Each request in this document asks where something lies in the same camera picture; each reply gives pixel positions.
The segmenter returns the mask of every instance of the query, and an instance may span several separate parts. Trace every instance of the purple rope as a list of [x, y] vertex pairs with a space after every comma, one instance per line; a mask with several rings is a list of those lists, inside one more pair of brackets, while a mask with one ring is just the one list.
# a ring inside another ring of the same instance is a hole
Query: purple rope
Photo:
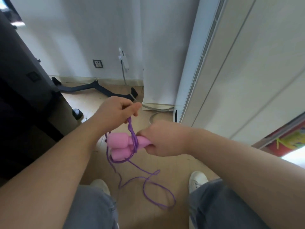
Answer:
[[[111, 165], [113, 171], [114, 171], [116, 174], [118, 174], [119, 177], [120, 177], [120, 182], [119, 182], [118, 188], [119, 188], [119, 189], [123, 188], [125, 185], [127, 185], [128, 183], [130, 183], [130, 182], [131, 182], [132, 180], [134, 180], [134, 179], [143, 178], [143, 179], [145, 179], [145, 181], [144, 181], [144, 183], [143, 183], [143, 194], [144, 194], [145, 198], [146, 198], [148, 201], [150, 201], [151, 203], [153, 203], [153, 204], [155, 204], [155, 205], [157, 205], [158, 207], [163, 208], [163, 209], [167, 209], [167, 208], [172, 208], [172, 207], [174, 207], [175, 204], [176, 204], [176, 199], [175, 199], [174, 194], [173, 194], [169, 189], [167, 189], [166, 187], [164, 187], [164, 186], [162, 186], [162, 185], [160, 185], [160, 184], [158, 184], [158, 183], [155, 183], [155, 182], [153, 182], [153, 181], [150, 180], [150, 178], [151, 178], [153, 175], [159, 174], [159, 173], [160, 173], [160, 170], [158, 169], [158, 170], [156, 170], [155, 172], [150, 173], [150, 172], [148, 172], [148, 171], [146, 171], [146, 170], [141, 169], [141, 168], [140, 168], [139, 166], [137, 166], [135, 163], [133, 163], [133, 162], [130, 161], [130, 159], [132, 158], [132, 156], [137, 152], [138, 146], [139, 146], [139, 142], [138, 142], [137, 136], [136, 136], [136, 134], [135, 134], [135, 132], [133, 131], [133, 128], [132, 128], [132, 119], [131, 119], [131, 117], [128, 118], [128, 130], [129, 130], [130, 133], [132, 134], [132, 142], [133, 142], [133, 145], [134, 145], [132, 154], [131, 154], [128, 158], [126, 158], [125, 160], [122, 160], [122, 161], [114, 161], [114, 160], [112, 159], [111, 155], [109, 155], [109, 148], [108, 148], [108, 146], [107, 146], [107, 149], [106, 149], [107, 161], [108, 161], [109, 164]], [[135, 167], [137, 167], [139, 170], [141, 170], [141, 171], [143, 171], [143, 172], [149, 174], [149, 177], [142, 177], [142, 176], [134, 177], [134, 178], [131, 178], [130, 180], [128, 180], [124, 185], [121, 186], [121, 184], [122, 184], [122, 176], [121, 176], [121, 174], [120, 174], [119, 172], [116, 171], [116, 168], [114, 167], [113, 163], [118, 163], [118, 164], [119, 164], [119, 163], [123, 163], [123, 162], [129, 162], [129, 163], [131, 163], [132, 165], [134, 165]], [[149, 197], [147, 196], [147, 194], [145, 193], [145, 184], [146, 184], [147, 182], [150, 182], [150, 183], [152, 183], [152, 184], [154, 184], [154, 185], [156, 185], [156, 186], [159, 186], [159, 187], [161, 187], [162, 189], [168, 191], [168, 192], [171, 194], [171, 196], [173, 197], [174, 204], [171, 205], [171, 206], [166, 206], [166, 205], [164, 205], [164, 204], [162, 204], [162, 203], [157, 203], [157, 202], [155, 202], [154, 200], [152, 200], [151, 198], [149, 198]]]

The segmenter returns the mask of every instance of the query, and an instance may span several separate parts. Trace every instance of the person's right hand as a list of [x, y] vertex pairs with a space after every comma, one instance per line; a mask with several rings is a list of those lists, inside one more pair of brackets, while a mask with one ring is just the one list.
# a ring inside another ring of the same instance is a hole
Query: person's right hand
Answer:
[[152, 142], [145, 147], [148, 154], [166, 157], [187, 153], [192, 128], [179, 123], [156, 121], [137, 133]]

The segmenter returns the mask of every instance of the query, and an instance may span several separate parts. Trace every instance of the person's right arm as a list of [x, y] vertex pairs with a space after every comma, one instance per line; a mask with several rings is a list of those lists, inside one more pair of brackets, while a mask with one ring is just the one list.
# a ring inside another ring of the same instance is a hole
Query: person's right arm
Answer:
[[233, 189], [271, 228], [304, 228], [305, 169], [204, 129], [157, 121], [140, 131], [149, 154], [190, 154]]

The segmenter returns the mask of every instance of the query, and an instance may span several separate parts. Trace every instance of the power cord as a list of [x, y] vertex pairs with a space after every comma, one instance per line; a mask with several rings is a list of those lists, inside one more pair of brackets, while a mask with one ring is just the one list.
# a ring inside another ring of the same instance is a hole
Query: power cord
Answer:
[[[121, 66], [122, 66], [122, 73], [123, 73], [124, 83], [125, 83], [125, 86], [127, 86], [126, 79], [125, 79], [125, 72], [124, 72], [123, 60], [121, 60]], [[132, 98], [133, 98], [136, 102], [138, 102], [138, 100], [136, 100], [135, 97], [134, 97], [131, 93], [130, 93], [130, 95], [132, 96]], [[149, 118], [149, 120], [148, 120], [149, 124], [151, 124], [151, 119], [152, 119], [155, 115], [157, 115], [158, 113], [167, 112], [167, 111], [173, 111], [173, 110], [174, 110], [173, 107], [168, 108], [168, 109], [158, 109], [158, 108], [149, 107], [149, 106], [144, 105], [144, 104], [142, 104], [142, 106], [145, 107], [145, 108], [148, 108], [148, 109], [150, 109], [150, 110], [158, 111], [158, 112], [156, 112], [156, 113], [154, 113], [154, 114], [152, 114], [152, 115], [150, 116], [150, 118]]]

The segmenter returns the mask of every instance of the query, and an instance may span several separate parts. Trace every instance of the wooden floor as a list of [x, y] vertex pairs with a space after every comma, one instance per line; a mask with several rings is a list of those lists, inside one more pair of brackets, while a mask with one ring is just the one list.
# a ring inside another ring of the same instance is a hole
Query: wooden floor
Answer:
[[[80, 84], [65, 84], [67, 86], [78, 86]], [[118, 94], [128, 94], [130, 87], [118, 85], [104, 85], [110, 91]], [[137, 99], [143, 100], [143, 87], [134, 87], [139, 93]], [[90, 118], [98, 109], [106, 97], [100, 92], [90, 89], [73, 94], [64, 94], [64, 97], [72, 108], [78, 108], [84, 113], [82, 122]], [[132, 126], [137, 132], [149, 126], [149, 117], [154, 111], [139, 111], [138, 117], [132, 118]], [[153, 120], [164, 119], [172, 121], [172, 112], [160, 113]], [[121, 125], [114, 132], [128, 132], [127, 125]], [[190, 174], [195, 170], [205, 173], [209, 180], [217, 178], [207, 166], [189, 155], [177, 157], [155, 157], [148, 155], [145, 150], [139, 150], [132, 158], [132, 162], [141, 168], [154, 172], [161, 170], [157, 176], [151, 179], [170, 189], [176, 197], [176, 206], [170, 210], [162, 210], [145, 199], [142, 192], [143, 180], [136, 179], [118, 190], [119, 177], [114, 174], [107, 162], [106, 145], [101, 138], [92, 153], [89, 164], [82, 177], [81, 184], [89, 185], [94, 179], [103, 179], [109, 186], [111, 195], [117, 201], [119, 212], [119, 225], [121, 229], [129, 228], [183, 228], [189, 227], [188, 212], [188, 181]], [[146, 174], [129, 163], [116, 165], [117, 170], [123, 177], [123, 182], [136, 176]], [[164, 190], [155, 185], [146, 185], [146, 193], [155, 201], [166, 205], [173, 203], [171, 197]]]

